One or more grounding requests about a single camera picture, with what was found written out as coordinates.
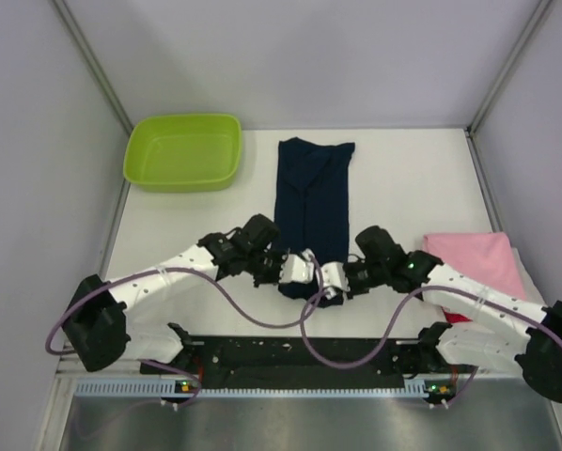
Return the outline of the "navy blue t shirt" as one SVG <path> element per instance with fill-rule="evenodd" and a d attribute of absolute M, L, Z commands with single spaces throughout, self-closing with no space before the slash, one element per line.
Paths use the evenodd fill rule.
<path fill-rule="evenodd" d="M 298 137 L 278 144 L 273 249 L 314 252 L 319 264 L 349 255 L 349 166 L 354 143 L 322 146 Z"/>

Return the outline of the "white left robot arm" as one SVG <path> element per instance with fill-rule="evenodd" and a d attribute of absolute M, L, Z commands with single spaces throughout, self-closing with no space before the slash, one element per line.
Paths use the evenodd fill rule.
<path fill-rule="evenodd" d="M 104 282 L 93 274 L 79 284 L 62 329 L 88 372 L 120 359 L 152 360 L 187 370 L 192 348 L 173 314 L 183 293 L 201 282 L 247 272 L 258 284 L 278 281 L 283 258 L 269 250 L 278 226 L 262 214 L 224 234 L 210 233 L 168 260 Z"/>

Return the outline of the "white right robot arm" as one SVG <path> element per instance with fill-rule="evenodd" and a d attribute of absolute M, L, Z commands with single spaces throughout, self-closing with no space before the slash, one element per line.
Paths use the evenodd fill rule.
<path fill-rule="evenodd" d="M 508 373 L 562 403 L 562 302 L 527 298 L 506 234 L 428 234 L 422 249 L 407 253 L 374 225 L 355 241 L 363 257 L 344 268 L 350 296 L 388 286 L 462 318 L 432 326 L 438 337 L 418 350 L 425 369 Z"/>

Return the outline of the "red folded t shirt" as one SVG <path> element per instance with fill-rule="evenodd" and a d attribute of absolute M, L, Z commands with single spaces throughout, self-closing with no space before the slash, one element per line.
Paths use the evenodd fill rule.
<path fill-rule="evenodd" d="M 445 319 L 450 324 L 462 323 L 462 322 L 470 322 L 471 320 L 465 317 L 464 315 L 445 310 Z"/>

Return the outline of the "pink folded t shirt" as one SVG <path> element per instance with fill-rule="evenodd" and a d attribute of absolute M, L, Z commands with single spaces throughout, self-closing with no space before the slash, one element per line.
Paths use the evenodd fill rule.
<path fill-rule="evenodd" d="M 503 232 L 428 234 L 422 249 L 481 284 L 528 299 L 518 252 Z"/>

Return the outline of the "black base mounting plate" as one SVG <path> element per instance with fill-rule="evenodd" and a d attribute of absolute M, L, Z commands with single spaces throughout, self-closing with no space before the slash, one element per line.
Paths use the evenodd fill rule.
<path fill-rule="evenodd" d="M 464 375 L 431 346 L 389 339 L 368 363 L 339 370 L 315 359 L 299 337 L 195 335 L 170 365 L 197 375 L 206 389 L 401 388 L 406 376 Z"/>

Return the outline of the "lime green plastic basin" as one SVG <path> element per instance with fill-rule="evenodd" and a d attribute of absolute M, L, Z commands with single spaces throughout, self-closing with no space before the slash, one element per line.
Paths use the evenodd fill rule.
<path fill-rule="evenodd" d="M 229 114 L 147 117 L 134 127 L 123 176 L 152 193 L 220 191 L 235 180 L 242 157 L 242 126 Z"/>

